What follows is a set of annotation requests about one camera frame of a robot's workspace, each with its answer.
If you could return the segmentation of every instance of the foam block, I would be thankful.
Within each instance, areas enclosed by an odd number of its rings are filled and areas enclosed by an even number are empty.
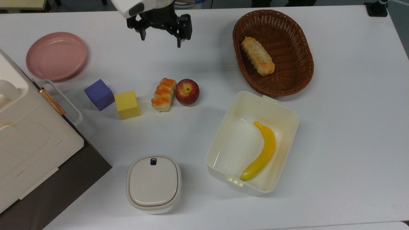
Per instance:
[[[117,111],[122,120],[141,115],[138,101],[136,100],[135,92],[133,90],[115,94],[114,97]]]
[[[101,79],[88,86],[84,91],[99,111],[115,101],[114,94]]]

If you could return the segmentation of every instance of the banana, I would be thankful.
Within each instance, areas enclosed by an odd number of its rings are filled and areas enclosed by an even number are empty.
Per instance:
[[[259,122],[253,122],[253,124],[260,130],[263,136],[264,147],[260,155],[241,174],[240,180],[243,181],[255,177],[271,159],[276,148],[276,138],[273,131]]]

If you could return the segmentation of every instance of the copper hinge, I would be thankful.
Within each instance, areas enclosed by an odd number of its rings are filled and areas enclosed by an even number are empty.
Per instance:
[[[62,116],[66,114],[64,109],[54,100],[54,98],[52,98],[52,96],[47,92],[47,90],[45,90],[44,88],[41,88],[38,92],[41,94],[42,97],[44,97],[44,99],[48,102],[48,104],[50,104],[51,107],[53,107],[54,110],[57,111],[59,115]]]

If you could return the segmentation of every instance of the bread roll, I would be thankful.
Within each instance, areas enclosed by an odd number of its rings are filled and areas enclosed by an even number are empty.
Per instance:
[[[241,46],[258,74],[267,76],[274,72],[275,65],[270,55],[256,39],[245,37]]]
[[[175,89],[175,80],[163,78],[151,99],[152,107],[158,112],[167,112],[172,104]]]

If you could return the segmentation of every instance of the table surface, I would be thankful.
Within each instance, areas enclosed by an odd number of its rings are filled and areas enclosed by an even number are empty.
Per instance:
[[[291,228],[291,230],[408,230],[408,229],[409,226],[403,222],[363,223],[306,228]]]
[[[48,0],[1,0],[0,9],[44,9]]]
[[[235,94],[260,96],[239,71],[232,43],[236,21],[252,10],[178,11],[193,24],[180,49],[162,30],[148,29],[141,41],[118,12],[0,15],[0,48],[29,77],[25,55],[46,34],[74,33],[89,51],[83,71],[57,86],[84,115],[79,130],[113,168],[46,229],[239,230],[409,219],[409,61],[390,17],[371,18],[364,6],[275,8],[299,23],[315,63],[304,90],[275,97],[300,118],[284,169],[262,197],[210,176],[205,156]],[[195,80],[197,104],[153,110],[163,77]],[[98,79],[114,93],[134,90],[142,115],[122,121],[114,104],[98,111],[83,91]],[[149,215],[129,204],[126,173],[132,161],[158,153],[180,164],[182,196],[168,214]]]

